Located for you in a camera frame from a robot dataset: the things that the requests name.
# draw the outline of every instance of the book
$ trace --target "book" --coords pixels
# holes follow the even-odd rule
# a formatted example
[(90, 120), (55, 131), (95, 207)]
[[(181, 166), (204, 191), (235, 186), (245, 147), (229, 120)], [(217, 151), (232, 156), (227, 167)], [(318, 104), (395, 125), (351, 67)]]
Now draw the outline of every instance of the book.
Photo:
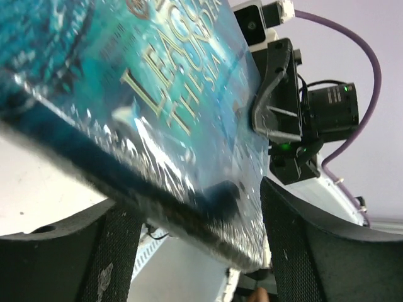
[(232, 267), (259, 268), (261, 80), (226, 0), (15, 0), (0, 21), (3, 133)]

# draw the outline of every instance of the green led light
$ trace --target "green led light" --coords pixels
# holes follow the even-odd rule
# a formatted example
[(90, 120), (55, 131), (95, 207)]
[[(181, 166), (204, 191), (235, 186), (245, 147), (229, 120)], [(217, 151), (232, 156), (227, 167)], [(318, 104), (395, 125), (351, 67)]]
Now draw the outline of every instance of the green led light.
[(283, 150), (290, 150), (291, 145), (289, 143), (284, 143), (283, 145), (280, 145), (281, 149)]

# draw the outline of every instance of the camera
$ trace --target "camera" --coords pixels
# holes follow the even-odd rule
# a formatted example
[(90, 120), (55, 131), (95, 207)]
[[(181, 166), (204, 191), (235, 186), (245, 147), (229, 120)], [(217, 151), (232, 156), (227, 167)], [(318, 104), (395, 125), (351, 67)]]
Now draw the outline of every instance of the camera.
[[(233, 10), (261, 76), (251, 126), (269, 141), (270, 171), (285, 185), (319, 177), (319, 150), (325, 143), (347, 139), (357, 129), (354, 83), (307, 84), (298, 75), (300, 50), (293, 49), (290, 39), (278, 39), (273, 29), (293, 16), (289, 1), (265, 6), (249, 1)], [(312, 89), (323, 84), (331, 86)]]
[(263, 43), (266, 39), (262, 4), (248, 1), (232, 8), (248, 46)]

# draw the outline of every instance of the black bracket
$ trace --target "black bracket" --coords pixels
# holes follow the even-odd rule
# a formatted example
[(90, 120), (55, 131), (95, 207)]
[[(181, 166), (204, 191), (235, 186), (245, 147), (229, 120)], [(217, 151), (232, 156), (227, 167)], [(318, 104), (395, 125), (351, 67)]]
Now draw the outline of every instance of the black bracket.
[(316, 154), (322, 147), (322, 140), (290, 145), (287, 151), (279, 145), (272, 145), (269, 150), (270, 171), (284, 185), (319, 177), (321, 174), (317, 170)]
[(252, 108), (253, 130), (274, 143), (300, 142), (298, 58), (287, 38), (269, 43), (266, 54), (266, 73)]

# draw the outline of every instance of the camera lens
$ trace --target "camera lens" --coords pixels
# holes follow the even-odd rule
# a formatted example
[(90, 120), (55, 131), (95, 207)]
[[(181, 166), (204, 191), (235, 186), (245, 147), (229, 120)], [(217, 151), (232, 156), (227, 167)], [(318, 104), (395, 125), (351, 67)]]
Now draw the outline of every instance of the camera lens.
[(247, 29), (248, 30), (255, 30), (256, 29), (256, 22), (254, 22), (254, 21), (249, 22), (248, 25), (247, 25)]

